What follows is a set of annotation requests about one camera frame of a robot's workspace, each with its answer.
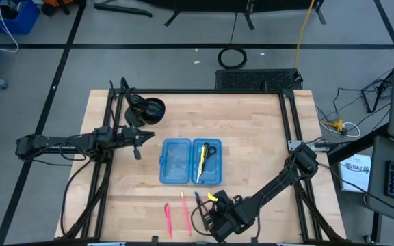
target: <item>gray floor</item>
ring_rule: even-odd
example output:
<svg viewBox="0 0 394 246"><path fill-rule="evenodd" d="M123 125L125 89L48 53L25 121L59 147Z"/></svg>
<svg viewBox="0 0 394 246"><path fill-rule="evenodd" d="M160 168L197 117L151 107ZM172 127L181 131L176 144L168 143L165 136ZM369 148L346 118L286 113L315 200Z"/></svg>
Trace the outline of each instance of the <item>gray floor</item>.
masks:
<svg viewBox="0 0 394 246"><path fill-rule="evenodd" d="M394 0L381 0L394 28ZM75 44L168 44L227 43L234 14L181 13L169 27L163 23L172 14L134 1L119 4L150 10L153 18L95 10L89 2L75 36ZM41 15L32 33L15 36L21 44L65 44L75 19L62 13ZM322 12L327 25L311 15L304 34L305 44L393 44L373 0L326 0ZM256 30L250 31L238 17L234 43L295 44L306 11L275 12L251 16ZM10 42L0 35L0 43ZM14 156L14 141L33 133L50 89L62 49L21 49L17 54L0 53L0 78L9 88L0 90L0 225L22 162ZM138 88L213 88L219 49L73 49L51 107L44 135L78 133L92 89L118 85L124 76ZM291 68L293 49L248 49L245 68ZM226 60L235 63L235 54ZM332 111L338 87L362 88L393 67L394 50L301 50L299 70L304 88L312 90L317 106ZM337 106L359 97L342 92ZM386 111L361 124L370 132ZM366 116L361 100L341 112L344 120L359 122ZM330 136L330 141L349 141ZM64 163L61 158L46 160ZM35 164L27 179L6 243L43 241L53 238L69 168ZM363 207L362 198L337 190L347 237L361 242L370 233L373 213ZM384 218L382 242L394 245L394 220Z"/></svg>

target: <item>blue plastic container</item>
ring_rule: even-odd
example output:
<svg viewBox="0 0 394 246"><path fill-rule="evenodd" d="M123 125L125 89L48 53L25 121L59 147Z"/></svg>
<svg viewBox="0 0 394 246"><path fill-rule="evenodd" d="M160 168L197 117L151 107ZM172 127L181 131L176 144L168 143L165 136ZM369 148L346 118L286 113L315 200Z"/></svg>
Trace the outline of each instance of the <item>blue plastic container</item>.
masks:
<svg viewBox="0 0 394 246"><path fill-rule="evenodd" d="M34 23L39 17L40 10L32 0L12 0L14 3L25 2L19 10L18 17L14 20L4 19L11 34L29 34L33 29ZM5 33L0 25L0 33Z"/></svg>
<svg viewBox="0 0 394 246"><path fill-rule="evenodd" d="M200 164L202 145L208 143L217 152L205 165L197 183L197 170ZM219 185L222 181L222 142L219 139L166 139L159 158L161 171L159 180L168 185L185 185L189 179L195 185Z"/></svg>

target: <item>pink pen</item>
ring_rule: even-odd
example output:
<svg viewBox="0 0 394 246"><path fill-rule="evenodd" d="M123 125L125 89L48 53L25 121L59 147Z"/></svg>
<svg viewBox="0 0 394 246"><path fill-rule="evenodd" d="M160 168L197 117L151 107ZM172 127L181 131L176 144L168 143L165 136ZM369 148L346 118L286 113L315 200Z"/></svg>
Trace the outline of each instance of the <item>pink pen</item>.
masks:
<svg viewBox="0 0 394 246"><path fill-rule="evenodd" d="M189 235L192 236L191 223L189 222L188 209L186 207L186 201L185 201L185 197L183 196L183 191L181 191L181 196L182 196L183 212L185 212L186 227L188 228Z"/></svg>
<svg viewBox="0 0 394 246"><path fill-rule="evenodd" d="M167 216L168 234L170 235L170 238L172 238L170 206L168 204L165 204L164 209L165 215Z"/></svg>

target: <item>blue pencil case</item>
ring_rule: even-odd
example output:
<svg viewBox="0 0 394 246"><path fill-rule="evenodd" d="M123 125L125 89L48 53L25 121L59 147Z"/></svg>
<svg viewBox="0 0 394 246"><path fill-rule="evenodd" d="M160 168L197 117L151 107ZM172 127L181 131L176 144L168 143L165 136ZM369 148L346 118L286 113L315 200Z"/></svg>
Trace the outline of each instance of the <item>blue pencil case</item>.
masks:
<svg viewBox="0 0 394 246"><path fill-rule="evenodd" d="M203 144L215 147L197 183L197 172ZM222 142L219 139L165 139L159 158L159 180L167 185L185 185L189 179L195 185L216 186L222 182Z"/></svg>

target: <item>wooden tabletop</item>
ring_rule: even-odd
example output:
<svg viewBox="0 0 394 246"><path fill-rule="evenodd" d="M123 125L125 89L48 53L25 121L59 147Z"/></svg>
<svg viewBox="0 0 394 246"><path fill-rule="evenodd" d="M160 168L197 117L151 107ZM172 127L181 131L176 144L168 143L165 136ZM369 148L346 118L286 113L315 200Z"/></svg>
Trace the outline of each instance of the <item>wooden tabletop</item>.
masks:
<svg viewBox="0 0 394 246"><path fill-rule="evenodd" d="M201 236L194 230L187 232L180 192L187 200L189 213L196 207L194 192L206 200L205 194L224 189L229 196L243 197L255 194L278 175L288 156L279 99L270 94L143 94L157 97L166 104L166 114L160 123L143 126L141 129L155 131L156 136L141 148L142 160L133 157L133 148L117 149L111 172L111 180L103 221L103 241L211 241L210 236ZM321 136L311 91L296 91L296 106L305 140ZM81 129L89 133L101 126L107 102L107 90L92 90L86 107ZM296 139L289 110L291 134ZM125 124L123 105L120 124ZM223 176L216 187L195 185L165 185L159 181L159 156L166 138L216 137L222 141ZM317 160L328 164L325 154ZM74 162L71 175L82 162ZM86 207L94 164L90 164L73 180L66 199L66 230L77 220ZM319 168L312 179L317 208L326 221L343 238L345 231L337 197L329 170ZM173 237L169 238L164 206L170 205ZM308 209L305 207L308 232L313 236L313 227ZM97 211L93 212L90 233L94 233ZM196 227L203 225L198 213L194 216ZM253 225L241 235L232 234L227 242L250 242L257 232ZM259 242L300 243L300 226L296 208L295 192L285 189L261 209L261 235Z"/></svg>

